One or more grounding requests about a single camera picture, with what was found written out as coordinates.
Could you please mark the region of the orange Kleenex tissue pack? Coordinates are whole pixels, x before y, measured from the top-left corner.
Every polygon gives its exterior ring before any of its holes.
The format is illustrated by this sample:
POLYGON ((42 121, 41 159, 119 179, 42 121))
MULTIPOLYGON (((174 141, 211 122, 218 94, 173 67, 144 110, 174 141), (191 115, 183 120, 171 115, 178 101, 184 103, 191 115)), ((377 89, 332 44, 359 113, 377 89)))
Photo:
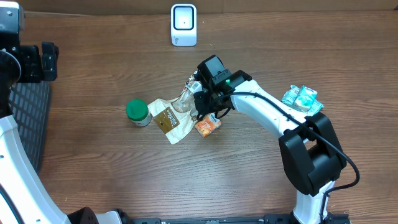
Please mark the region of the orange Kleenex tissue pack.
POLYGON ((207 114, 201 121, 195 124, 196 130, 205 138, 221 126, 222 122, 214 113, 207 114))

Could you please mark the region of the dried mushroom pouch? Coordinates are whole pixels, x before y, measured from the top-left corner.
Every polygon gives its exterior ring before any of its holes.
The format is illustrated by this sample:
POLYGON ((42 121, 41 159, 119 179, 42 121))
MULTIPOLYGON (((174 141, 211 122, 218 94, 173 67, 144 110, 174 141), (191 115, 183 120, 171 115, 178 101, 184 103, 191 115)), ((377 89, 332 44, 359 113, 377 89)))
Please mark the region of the dried mushroom pouch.
POLYGON ((194 94, 202 91, 201 83, 195 80, 197 74, 198 71, 195 71, 188 78, 178 97, 172 100, 156 99, 148 105, 154 121, 171 144, 181 141, 197 122, 194 94))

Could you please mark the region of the green lid jar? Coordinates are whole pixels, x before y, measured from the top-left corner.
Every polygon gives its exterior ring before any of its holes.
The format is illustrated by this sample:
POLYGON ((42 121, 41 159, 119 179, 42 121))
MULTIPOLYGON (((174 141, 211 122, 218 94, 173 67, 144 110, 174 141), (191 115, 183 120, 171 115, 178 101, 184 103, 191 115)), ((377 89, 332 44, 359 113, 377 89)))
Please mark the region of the green lid jar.
POLYGON ((126 105, 126 114, 127 117, 138 127, 147 126, 152 119, 152 115, 147 104, 140 99, 131 100, 126 105))

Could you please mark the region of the teal wet wipes pack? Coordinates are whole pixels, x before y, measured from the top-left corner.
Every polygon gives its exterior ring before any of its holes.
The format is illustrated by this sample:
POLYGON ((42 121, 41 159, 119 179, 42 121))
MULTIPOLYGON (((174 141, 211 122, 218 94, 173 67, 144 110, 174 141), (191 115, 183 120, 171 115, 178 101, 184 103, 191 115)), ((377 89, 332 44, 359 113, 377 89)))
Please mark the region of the teal wet wipes pack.
MULTIPOLYGON (((281 102, 283 102, 283 104, 285 104, 297 111, 301 111, 301 110, 298 110, 294 106, 294 100, 296 99, 300 89, 301 88, 299 88, 295 85, 291 85, 290 90, 284 94, 284 96, 281 99, 281 102)), ((313 115, 317 114, 318 112, 320 112, 323 109, 323 107, 324 107, 324 105, 316 99, 315 102, 313 103, 312 107, 308 111, 306 111, 306 112, 301 111, 301 112, 303 112, 309 116, 313 116, 313 115)))

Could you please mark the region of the green Kleenex tissue pack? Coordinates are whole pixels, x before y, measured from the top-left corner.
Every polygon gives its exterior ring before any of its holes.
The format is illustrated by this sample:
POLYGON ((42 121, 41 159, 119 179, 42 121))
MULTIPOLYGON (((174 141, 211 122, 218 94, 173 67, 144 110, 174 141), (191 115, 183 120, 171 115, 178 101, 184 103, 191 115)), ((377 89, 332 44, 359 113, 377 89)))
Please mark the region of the green Kleenex tissue pack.
POLYGON ((302 86, 294 100, 294 106, 301 111, 308 111, 317 98, 318 92, 307 86, 302 86))

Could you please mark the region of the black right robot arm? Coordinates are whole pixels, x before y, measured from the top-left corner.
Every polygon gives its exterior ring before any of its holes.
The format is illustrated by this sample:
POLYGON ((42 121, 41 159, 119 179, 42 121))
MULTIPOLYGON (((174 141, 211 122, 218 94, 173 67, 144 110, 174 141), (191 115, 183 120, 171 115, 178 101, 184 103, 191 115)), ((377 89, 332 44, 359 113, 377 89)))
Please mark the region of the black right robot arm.
POLYGON ((264 223, 349 223, 348 215, 326 210, 335 181, 347 165, 327 116, 295 111, 244 71, 231 73, 215 55, 197 66, 194 77, 202 85, 194 95, 199 120, 208 113, 236 110, 278 139, 284 172, 297 190, 296 205, 289 214, 265 215, 264 223))

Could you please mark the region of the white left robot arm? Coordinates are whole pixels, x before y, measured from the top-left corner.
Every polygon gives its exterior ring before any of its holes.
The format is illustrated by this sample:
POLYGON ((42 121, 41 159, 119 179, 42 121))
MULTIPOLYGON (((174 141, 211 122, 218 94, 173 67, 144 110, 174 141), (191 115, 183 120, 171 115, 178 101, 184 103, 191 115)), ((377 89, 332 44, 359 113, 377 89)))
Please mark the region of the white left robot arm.
POLYGON ((51 42, 22 46, 23 7, 1 1, 1 223, 130 223, 121 210, 95 214, 83 207, 63 213, 50 198, 22 145, 9 107, 11 86, 57 78, 59 49, 51 42))

